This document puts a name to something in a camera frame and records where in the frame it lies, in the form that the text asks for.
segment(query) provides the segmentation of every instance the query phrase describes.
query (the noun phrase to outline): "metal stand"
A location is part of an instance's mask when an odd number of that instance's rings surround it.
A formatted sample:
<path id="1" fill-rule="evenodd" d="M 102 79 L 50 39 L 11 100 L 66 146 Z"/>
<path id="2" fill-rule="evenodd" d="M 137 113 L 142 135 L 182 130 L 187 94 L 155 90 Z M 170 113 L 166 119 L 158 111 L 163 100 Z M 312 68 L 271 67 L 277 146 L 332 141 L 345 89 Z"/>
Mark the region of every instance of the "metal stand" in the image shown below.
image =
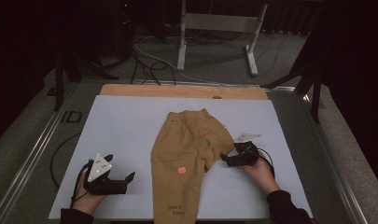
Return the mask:
<path id="1" fill-rule="evenodd" d="M 51 24 L 46 22 L 46 36 L 53 50 L 55 51 L 55 107 L 54 111 L 58 111 L 63 104 L 63 71 L 67 74 L 70 81 L 79 82 L 81 80 L 81 74 L 78 69 L 78 65 L 81 67 L 92 70 L 95 74 L 105 79 L 119 79 L 118 77 L 110 76 L 104 72 L 102 68 L 82 59 L 70 50 L 58 37 L 56 31 Z"/>
<path id="2" fill-rule="evenodd" d="M 231 32 L 254 33 L 250 45 L 246 46 L 246 55 L 249 62 L 250 74 L 256 76 L 259 74 L 256 67 L 253 49 L 259 36 L 264 14 L 267 10 L 267 4 L 263 4 L 260 14 L 257 18 L 236 17 L 212 14 L 196 14 L 186 13 L 186 0 L 182 0 L 182 16 L 180 30 L 180 46 L 177 59 L 177 69 L 183 71 L 185 69 L 186 58 L 186 29 L 200 30 L 219 30 Z"/>

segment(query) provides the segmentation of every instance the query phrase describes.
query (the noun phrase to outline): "white table surface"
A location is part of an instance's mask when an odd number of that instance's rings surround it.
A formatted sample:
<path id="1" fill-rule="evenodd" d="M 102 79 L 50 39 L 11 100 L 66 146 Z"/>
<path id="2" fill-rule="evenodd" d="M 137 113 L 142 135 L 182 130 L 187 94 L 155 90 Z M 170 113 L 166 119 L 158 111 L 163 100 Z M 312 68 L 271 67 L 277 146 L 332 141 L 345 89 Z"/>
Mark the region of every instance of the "white table surface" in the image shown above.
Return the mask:
<path id="1" fill-rule="evenodd" d="M 271 155 L 277 183 L 290 192 L 296 206 L 313 216 L 271 101 L 98 95 L 49 218 L 59 219 L 61 208 L 69 207 L 78 172 L 88 159 L 100 153 L 114 155 L 110 179 L 124 179 L 131 172 L 135 172 L 135 177 L 126 194 L 106 197 L 95 218 L 151 220 L 150 153 L 159 130 L 169 112 L 203 108 L 227 126 L 232 138 L 241 133 L 261 134 L 253 142 Z M 199 220 L 269 217 L 265 196 L 256 184 L 243 171 L 227 167 L 224 161 L 216 161 L 205 174 L 199 206 Z"/>

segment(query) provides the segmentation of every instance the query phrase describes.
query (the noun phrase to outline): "orange patch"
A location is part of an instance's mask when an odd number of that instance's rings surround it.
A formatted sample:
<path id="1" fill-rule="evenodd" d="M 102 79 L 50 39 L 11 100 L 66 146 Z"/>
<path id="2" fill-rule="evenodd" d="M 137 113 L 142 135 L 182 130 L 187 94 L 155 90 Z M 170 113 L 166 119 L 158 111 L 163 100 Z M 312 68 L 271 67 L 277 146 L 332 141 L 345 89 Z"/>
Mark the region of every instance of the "orange patch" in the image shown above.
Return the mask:
<path id="1" fill-rule="evenodd" d="M 182 175 L 186 172 L 186 168 L 184 166 L 180 166 L 179 168 L 177 168 L 177 172 Z"/>

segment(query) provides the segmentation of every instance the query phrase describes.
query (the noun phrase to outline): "tan pants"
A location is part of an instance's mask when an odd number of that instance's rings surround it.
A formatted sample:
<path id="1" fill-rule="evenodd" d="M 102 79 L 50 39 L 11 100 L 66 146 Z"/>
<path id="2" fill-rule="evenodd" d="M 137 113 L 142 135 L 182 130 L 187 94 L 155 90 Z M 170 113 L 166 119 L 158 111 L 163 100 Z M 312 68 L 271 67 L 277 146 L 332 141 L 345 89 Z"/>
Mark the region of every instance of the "tan pants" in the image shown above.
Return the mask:
<path id="1" fill-rule="evenodd" d="M 151 154 L 155 224 L 193 224 L 203 174 L 234 149 L 227 129 L 206 109 L 169 113 Z"/>

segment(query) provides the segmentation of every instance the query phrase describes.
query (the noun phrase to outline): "metal rail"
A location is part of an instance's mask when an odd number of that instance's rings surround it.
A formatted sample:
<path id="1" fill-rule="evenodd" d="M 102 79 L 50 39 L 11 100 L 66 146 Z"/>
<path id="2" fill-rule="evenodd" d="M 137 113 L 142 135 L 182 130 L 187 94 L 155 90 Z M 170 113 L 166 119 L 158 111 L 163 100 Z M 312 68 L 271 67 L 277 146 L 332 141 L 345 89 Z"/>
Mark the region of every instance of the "metal rail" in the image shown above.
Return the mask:
<path id="1" fill-rule="evenodd" d="M 354 192 L 349 186 L 348 180 L 341 173 L 340 165 L 334 159 L 331 146 L 329 144 L 329 141 L 327 140 L 326 135 L 324 134 L 320 124 L 316 123 L 313 119 L 313 116 L 310 111 L 311 103 L 306 95 L 302 96 L 301 103 L 307 115 L 306 117 L 308 118 L 308 123 L 310 123 L 313 126 L 315 134 L 320 140 L 319 143 L 323 149 L 322 152 L 325 156 L 326 164 L 329 168 L 331 177 L 334 179 L 334 183 L 336 184 L 337 190 L 340 192 L 340 196 L 343 201 L 343 204 L 345 205 L 345 210 L 348 216 L 354 224 L 367 224 L 368 222 L 364 217 L 364 214 L 360 208 L 360 205 L 357 202 L 357 198 L 355 197 Z"/>
<path id="2" fill-rule="evenodd" d="M 54 134 L 55 129 L 62 117 L 63 111 L 66 108 L 70 97 L 76 91 L 78 84 L 71 83 L 65 92 L 65 101 L 63 102 L 60 109 L 54 112 L 49 119 L 48 124 L 40 134 L 34 147 L 26 158 L 25 162 L 22 164 L 20 170 L 16 173 L 10 186 L 8 187 L 3 199 L 0 201 L 0 224 L 4 223 L 7 219 L 15 202 L 18 200 L 26 182 L 31 177 L 34 168 L 37 165 L 41 155 L 43 154 L 50 138 Z"/>

